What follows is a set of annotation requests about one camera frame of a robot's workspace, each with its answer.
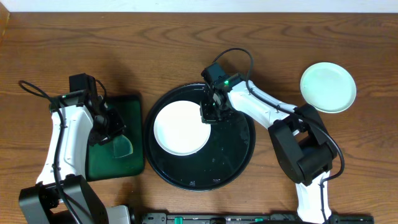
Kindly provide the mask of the pink plate with green stain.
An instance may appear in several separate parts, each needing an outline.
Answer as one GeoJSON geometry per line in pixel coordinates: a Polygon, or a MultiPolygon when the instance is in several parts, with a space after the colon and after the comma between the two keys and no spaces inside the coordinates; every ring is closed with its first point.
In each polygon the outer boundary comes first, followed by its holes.
{"type": "Polygon", "coordinates": [[[211,126],[202,122],[199,104],[182,100],[169,103],[157,113],[153,133],[164,151],[189,156],[208,142],[211,126]]]}

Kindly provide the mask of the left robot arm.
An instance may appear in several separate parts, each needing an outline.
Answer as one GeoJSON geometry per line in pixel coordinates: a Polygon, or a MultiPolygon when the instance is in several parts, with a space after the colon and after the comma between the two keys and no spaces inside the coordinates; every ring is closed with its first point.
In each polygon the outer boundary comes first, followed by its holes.
{"type": "Polygon", "coordinates": [[[93,117],[82,103],[52,113],[53,131],[44,168],[21,190],[28,223],[130,223],[125,205],[105,207],[86,181],[86,152],[93,117]]]}

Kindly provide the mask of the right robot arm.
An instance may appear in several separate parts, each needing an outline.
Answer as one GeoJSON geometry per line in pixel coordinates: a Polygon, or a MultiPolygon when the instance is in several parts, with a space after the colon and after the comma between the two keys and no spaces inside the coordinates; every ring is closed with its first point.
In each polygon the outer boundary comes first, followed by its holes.
{"type": "Polygon", "coordinates": [[[202,121],[215,124],[243,113],[265,127],[281,169],[296,185],[299,218],[328,223],[331,210],[326,187],[339,177],[330,171],[333,160],[343,155],[316,109],[279,101],[251,81],[208,81],[205,91],[207,97],[200,103],[202,121]]]}

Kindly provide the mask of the green yellow sponge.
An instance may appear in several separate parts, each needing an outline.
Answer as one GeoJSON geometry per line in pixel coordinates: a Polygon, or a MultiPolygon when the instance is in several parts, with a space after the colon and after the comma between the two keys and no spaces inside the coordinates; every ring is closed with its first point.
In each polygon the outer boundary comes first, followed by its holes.
{"type": "Polygon", "coordinates": [[[113,156],[114,158],[122,158],[133,153],[131,141],[125,135],[117,136],[113,139],[113,156]]]}

